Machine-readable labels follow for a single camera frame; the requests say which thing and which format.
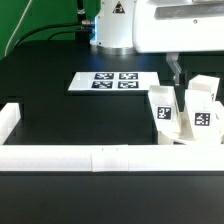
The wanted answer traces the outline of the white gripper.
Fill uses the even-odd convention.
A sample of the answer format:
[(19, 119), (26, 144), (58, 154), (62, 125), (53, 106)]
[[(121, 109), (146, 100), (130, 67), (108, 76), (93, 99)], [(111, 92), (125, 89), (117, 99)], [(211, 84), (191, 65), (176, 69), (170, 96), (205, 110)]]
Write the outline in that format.
[(141, 53), (170, 52), (173, 80), (184, 85), (175, 52), (224, 50), (224, 0), (137, 0), (133, 44)]

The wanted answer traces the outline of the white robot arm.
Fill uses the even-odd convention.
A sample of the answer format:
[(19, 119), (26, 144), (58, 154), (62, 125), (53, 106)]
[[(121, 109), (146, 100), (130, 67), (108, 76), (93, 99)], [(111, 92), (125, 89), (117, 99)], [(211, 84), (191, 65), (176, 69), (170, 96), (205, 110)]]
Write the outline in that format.
[(182, 52), (224, 51), (224, 0), (100, 0), (94, 51), (164, 53), (180, 83)]

